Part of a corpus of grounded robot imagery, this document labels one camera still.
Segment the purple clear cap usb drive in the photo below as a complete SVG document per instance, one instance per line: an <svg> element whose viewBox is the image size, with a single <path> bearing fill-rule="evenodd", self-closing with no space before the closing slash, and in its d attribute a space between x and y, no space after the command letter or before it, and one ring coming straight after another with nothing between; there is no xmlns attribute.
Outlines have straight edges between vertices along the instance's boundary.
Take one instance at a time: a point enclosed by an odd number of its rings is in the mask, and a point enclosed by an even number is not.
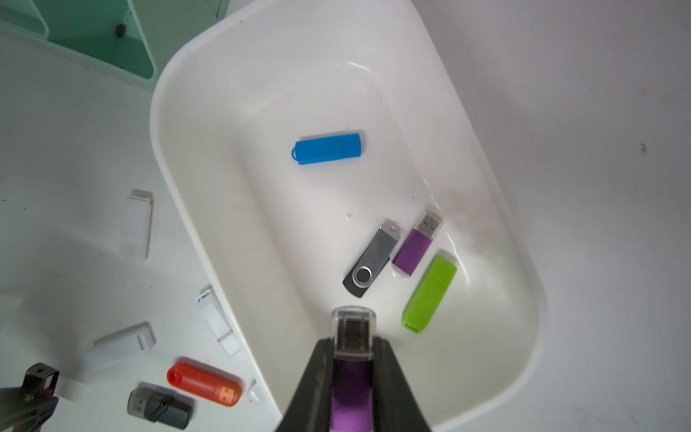
<svg viewBox="0 0 691 432"><path fill-rule="evenodd" d="M333 431L363 432L372 425L374 311L358 306L335 309L334 370L331 391Z"/></svg>

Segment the black silver swivel usb drive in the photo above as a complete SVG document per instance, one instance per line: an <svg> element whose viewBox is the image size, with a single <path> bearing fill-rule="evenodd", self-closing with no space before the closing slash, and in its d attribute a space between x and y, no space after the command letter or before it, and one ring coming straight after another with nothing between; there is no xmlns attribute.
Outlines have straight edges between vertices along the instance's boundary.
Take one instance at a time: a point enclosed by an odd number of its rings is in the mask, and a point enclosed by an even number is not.
<svg viewBox="0 0 691 432"><path fill-rule="evenodd" d="M345 289L355 297L362 298L390 261L400 238L401 229L398 225L392 220L384 221L362 255L347 272L343 280Z"/></svg>

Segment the purple metal plug usb drive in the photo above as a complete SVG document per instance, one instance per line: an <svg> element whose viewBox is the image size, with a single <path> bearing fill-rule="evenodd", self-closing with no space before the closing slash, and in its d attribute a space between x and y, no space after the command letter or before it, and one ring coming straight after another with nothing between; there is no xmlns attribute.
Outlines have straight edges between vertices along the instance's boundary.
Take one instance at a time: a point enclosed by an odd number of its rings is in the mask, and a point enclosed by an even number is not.
<svg viewBox="0 0 691 432"><path fill-rule="evenodd" d="M443 223L437 212L427 210L421 214L392 261L399 275L411 277L414 274Z"/></svg>

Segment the blue usb flash drive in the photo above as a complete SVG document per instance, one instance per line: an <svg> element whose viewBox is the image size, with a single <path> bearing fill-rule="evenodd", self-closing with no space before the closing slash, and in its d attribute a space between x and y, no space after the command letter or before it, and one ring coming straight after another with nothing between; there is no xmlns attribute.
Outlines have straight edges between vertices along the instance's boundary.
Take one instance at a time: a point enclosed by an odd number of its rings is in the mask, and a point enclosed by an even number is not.
<svg viewBox="0 0 691 432"><path fill-rule="evenodd" d="M292 157L299 165L309 165L359 158L362 149L359 133L332 135L297 141L292 150Z"/></svg>

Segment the red black usb drive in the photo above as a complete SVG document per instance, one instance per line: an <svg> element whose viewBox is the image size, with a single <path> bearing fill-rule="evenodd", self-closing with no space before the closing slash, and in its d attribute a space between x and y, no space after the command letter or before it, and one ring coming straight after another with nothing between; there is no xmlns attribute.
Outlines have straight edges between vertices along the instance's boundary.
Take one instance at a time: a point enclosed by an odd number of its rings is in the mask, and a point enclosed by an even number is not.
<svg viewBox="0 0 691 432"><path fill-rule="evenodd" d="M1 430L40 431L59 404L59 371L44 363L31 366L19 387L1 389Z"/></svg>

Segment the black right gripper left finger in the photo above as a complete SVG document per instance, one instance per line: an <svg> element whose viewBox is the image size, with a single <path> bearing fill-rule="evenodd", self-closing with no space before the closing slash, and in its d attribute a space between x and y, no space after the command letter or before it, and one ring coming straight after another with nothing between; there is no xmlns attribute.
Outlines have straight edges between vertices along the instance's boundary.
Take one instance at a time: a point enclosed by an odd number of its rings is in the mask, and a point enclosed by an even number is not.
<svg viewBox="0 0 691 432"><path fill-rule="evenodd" d="M329 432L334 372L334 343L320 339L276 432Z"/></svg>

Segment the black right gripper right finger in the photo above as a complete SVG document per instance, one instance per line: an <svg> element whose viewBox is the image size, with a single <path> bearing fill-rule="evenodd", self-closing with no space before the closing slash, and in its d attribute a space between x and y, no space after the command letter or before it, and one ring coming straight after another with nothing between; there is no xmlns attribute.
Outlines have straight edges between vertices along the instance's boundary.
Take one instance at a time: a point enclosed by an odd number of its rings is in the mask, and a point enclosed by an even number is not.
<svg viewBox="0 0 691 432"><path fill-rule="evenodd" d="M426 422L388 340L374 338L372 366L374 431L426 431Z"/></svg>

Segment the green usb flash drive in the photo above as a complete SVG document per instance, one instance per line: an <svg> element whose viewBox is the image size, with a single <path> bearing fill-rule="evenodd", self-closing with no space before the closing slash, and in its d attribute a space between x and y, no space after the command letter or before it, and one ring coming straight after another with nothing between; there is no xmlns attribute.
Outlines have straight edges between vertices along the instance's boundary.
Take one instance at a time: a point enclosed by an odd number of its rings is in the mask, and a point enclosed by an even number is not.
<svg viewBox="0 0 691 432"><path fill-rule="evenodd" d="M402 326L415 334L426 329L457 274L455 262L433 258L402 313Z"/></svg>

